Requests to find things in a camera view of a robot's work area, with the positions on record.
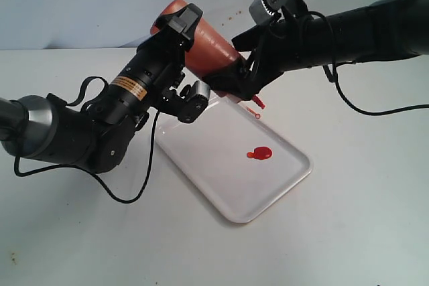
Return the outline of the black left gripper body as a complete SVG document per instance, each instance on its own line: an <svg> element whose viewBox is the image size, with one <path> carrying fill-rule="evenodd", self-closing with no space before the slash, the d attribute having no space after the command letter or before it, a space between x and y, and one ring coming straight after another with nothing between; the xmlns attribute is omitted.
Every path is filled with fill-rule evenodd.
<svg viewBox="0 0 429 286"><path fill-rule="evenodd" d="M177 118L193 85L187 84L180 92L176 91L184 79L185 52L160 31L139 45L133 57L133 79L142 86L145 95L133 105L137 116L143 116L153 107Z"/></svg>

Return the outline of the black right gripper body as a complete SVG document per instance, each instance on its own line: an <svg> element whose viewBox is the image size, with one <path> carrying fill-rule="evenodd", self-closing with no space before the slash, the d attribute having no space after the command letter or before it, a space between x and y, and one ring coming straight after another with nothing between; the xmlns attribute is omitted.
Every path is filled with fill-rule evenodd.
<svg viewBox="0 0 429 286"><path fill-rule="evenodd" d="M247 59L246 76L239 77L234 94L243 100L250 100L266 85L279 78L284 72L312 66L306 32L312 18L301 17L291 21L282 19L269 25L254 26L232 39L239 52L250 52Z"/></svg>

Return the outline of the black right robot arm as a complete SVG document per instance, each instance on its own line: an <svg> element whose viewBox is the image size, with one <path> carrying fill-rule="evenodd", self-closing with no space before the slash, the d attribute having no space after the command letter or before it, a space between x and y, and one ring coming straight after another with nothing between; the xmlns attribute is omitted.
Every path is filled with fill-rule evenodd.
<svg viewBox="0 0 429 286"><path fill-rule="evenodd" d="M325 18L290 17L233 39L248 62L203 77L217 92L250 100L284 72L336 62L383 62L428 54L428 0L381 0Z"/></svg>

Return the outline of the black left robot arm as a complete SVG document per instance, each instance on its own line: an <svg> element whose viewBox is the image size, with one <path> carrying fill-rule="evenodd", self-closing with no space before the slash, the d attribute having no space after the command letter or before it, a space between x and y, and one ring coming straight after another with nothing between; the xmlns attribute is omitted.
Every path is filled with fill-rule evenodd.
<svg viewBox="0 0 429 286"><path fill-rule="evenodd" d="M105 173L119 165L150 108L194 122L208 104L209 87L197 81L178 91L185 54L194 45L202 11L189 4L156 20L158 31L101 92L85 100L89 80L75 101L49 94L1 101L1 144L8 154Z"/></svg>

